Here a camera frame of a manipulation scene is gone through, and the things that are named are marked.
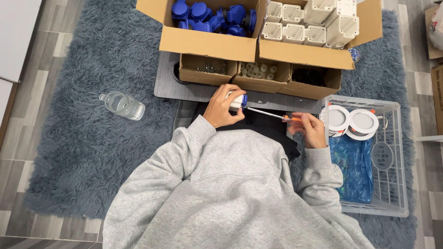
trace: hand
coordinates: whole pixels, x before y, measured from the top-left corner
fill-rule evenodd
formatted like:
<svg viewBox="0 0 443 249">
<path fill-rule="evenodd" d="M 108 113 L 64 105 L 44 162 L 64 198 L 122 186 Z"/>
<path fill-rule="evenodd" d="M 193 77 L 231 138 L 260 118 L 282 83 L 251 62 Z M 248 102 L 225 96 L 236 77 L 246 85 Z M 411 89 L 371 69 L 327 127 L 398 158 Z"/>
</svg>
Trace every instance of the hand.
<svg viewBox="0 0 443 249">
<path fill-rule="evenodd" d="M 303 133 L 308 149 L 326 148 L 325 123 L 309 113 L 292 113 L 293 117 L 301 118 L 302 124 L 293 122 L 288 131 L 294 135 Z"/>
<path fill-rule="evenodd" d="M 229 91 L 232 91 L 232 93 L 225 99 Z M 237 110 L 237 115 L 235 116 L 232 116 L 229 113 L 229 105 L 234 101 L 235 98 L 241 96 L 242 94 L 246 94 L 246 91 L 241 90 L 240 87 L 236 85 L 221 85 L 209 101 L 209 105 L 206 107 L 203 118 L 212 124 L 214 128 L 232 125 L 237 121 L 244 119 L 245 116 L 243 115 L 243 110 L 241 108 Z"/>
</svg>

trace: black pants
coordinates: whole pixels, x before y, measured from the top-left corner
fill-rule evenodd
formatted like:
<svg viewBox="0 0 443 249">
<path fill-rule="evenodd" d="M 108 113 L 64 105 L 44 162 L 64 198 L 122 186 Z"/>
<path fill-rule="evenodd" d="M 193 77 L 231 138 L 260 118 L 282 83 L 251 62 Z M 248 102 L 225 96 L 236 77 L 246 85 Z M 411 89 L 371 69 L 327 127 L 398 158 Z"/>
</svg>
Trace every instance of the black pants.
<svg viewBox="0 0 443 249">
<path fill-rule="evenodd" d="M 192 121 L 194 121 L 198 115 L 202 115 L 205 113 L 206 107 L 208 103 L 199 103 L 195 110 L 195 113 L 192 117 Z M 283 111 L 275 111 L 275 110 L 266 110 L 268 113 L 276 114 L 279 116 L 286 115 Z M 230 111 L 231 115 L 236 115 L 236 112 Z M 300 156 L 300 152 L 297 150 L 297 142 L 290 139 L 286 136 L 286 123 L 282 122 L 280 119 L 261 114 L 258 112 L 254 112 L 251 110 L 244 110 L 243 114 L 245 118 L 243 120 L 238 121 L 235 124 L 221 126 L 218 127 L 217 131 L 229 131 L 229 130 L 241 130 L 241 129 L 249 129 L 253 130 L 257 133 L 260 133 L 263 136 L 269 137 L 281 144 L 283 146 L 284 152 L 288 159 L 291 161 L 294 158 Z"/>
</svg>

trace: sweatshirt cuff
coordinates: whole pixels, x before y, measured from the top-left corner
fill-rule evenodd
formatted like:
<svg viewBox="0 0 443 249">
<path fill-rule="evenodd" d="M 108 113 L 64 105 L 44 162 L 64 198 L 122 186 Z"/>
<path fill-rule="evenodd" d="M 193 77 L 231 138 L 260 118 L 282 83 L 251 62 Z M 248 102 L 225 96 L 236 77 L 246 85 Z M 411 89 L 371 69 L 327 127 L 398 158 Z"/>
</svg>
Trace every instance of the sweatshirt cuff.
<svg viewBox="0 0 443 249">
<path fill-rule="evenodd" d="M 192 139 L 200 143 L 202 146 L 215 135 L 216 131 L 205 118 L 199 115 L 188 127 L 188 132 Z"/>
<path fill-rule="evenodd" d="M 329 146 L 322 149 L 305 149 L 308 160 L 308 169 L 311 171 L 331 170 L 332 164 Z"/>
</svg>

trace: water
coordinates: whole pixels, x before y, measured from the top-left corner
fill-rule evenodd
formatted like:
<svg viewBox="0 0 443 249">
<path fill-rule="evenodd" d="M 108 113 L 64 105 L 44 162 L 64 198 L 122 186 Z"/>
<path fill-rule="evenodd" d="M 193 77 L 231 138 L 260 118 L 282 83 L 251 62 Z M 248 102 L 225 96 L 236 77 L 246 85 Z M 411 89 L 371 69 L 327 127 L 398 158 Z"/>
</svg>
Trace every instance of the water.
<svg viewBox="0 0 443 249">
<path fill-rule="evenodd" d="M 102 94 L 99 97 L 105 101 L 105 106 L 111 112 L 131 120 L 140 120 L 145 106 L 133 97 L 120 92 Z"/>
</svg>

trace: white plastic basket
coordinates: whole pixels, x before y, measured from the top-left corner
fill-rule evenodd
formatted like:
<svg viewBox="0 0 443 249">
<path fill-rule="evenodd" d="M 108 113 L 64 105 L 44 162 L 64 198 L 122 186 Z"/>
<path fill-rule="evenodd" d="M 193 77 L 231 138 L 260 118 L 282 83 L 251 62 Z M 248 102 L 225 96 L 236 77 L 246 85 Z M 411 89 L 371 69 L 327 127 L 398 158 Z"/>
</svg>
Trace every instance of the white plastic basket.
<svg viewBox="0 0 443 249">
<path fill-rule="evenodd" d="M 381 171 L 372 163 L 372 174 L 374 182 L 374 192 L 370 204 L 340 201 L 342 211 L 359 214 L 377 214 L 396 217 L 407 217 L 409 215 L 408 197 L 406 195 L 406 181 L 403 163 L 403 143 L 401 133 L 400 104 L 397 102 L 381 101 L 373 99 L 345 97 L 330 95 L 324 99 L 324 106 L 328 103 L 340 105 L 348 110 L 353 109 L 374 109 L 375 115 L 384 116 L 388 121 L 388 126 L 383 129 L 383 121 L 380 119 L 380 127 L 373 138 L 373 145 L 376 142 L 387 143 L 393 152 L 392 166 Z M 328 125 L 329 114 L 325 112 L 325 124 Z"/>
</svg>

